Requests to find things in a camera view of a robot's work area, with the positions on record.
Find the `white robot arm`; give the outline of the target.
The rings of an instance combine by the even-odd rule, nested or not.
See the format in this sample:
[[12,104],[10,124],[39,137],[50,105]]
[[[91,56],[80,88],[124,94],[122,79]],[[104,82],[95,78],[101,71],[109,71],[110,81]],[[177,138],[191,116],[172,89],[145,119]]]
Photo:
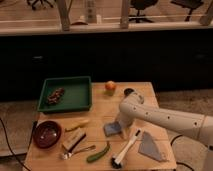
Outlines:
[[132,92],[119,104],[117,121],[123,127],[135,119],[144,120],[197,140],[207,147],[203,171],[213,171],[213,116],[148,106],[138,92]]

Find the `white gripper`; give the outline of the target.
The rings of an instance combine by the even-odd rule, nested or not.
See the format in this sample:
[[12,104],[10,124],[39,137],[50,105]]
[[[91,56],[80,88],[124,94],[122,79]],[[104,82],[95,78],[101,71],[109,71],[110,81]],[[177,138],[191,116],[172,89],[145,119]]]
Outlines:
[[134,119],[126,114],[119,113],[116,117],[116,121],[119,123],[119,125],[122,127],[119,135],[122,139],[126,140],[127,139],[127,127],[130,127]]

